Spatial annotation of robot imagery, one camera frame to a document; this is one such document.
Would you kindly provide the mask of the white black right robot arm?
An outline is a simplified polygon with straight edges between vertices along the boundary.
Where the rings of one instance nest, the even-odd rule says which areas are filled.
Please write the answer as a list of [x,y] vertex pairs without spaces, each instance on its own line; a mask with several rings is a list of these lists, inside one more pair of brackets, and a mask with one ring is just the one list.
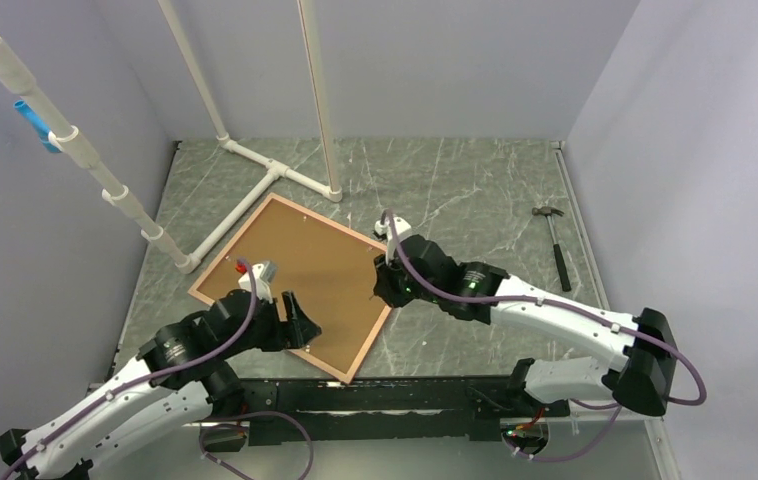
[[677,359],[661,312],[598,310],[496,266],[457,262],[420,235],[392,255],[376,256],[373,265],[373,292],[392,308],[422,300],[458,320],[529,328],[585,352],[569,360],[519,360],[505,391],[515,413],[568,399],[611,400],[652,417],[666,413]]

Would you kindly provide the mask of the pink wooden picture frame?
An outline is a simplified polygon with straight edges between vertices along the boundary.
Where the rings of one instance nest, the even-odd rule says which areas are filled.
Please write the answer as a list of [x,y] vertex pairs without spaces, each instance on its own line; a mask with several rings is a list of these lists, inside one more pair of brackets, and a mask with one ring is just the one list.
[[322,333],[295,356],[338,381],[354,380],[391,309],[374,296],[383,244],[277,194],[269,194],[189,288],[205,303],[238,285],[243,257],[277,267],[279,296],[292,291]]

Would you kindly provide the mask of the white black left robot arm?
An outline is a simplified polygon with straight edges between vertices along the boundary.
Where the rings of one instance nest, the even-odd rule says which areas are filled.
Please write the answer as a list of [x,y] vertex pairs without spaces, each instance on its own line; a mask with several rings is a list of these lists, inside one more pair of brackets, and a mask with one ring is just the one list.
[[187,423],[234,417],[243,388],[228,359],[244,351],[302,349],[322,332],[295,295],[236,289],[168,324],[114,376],[41,427],[0,436],[6,479],[89,479]]

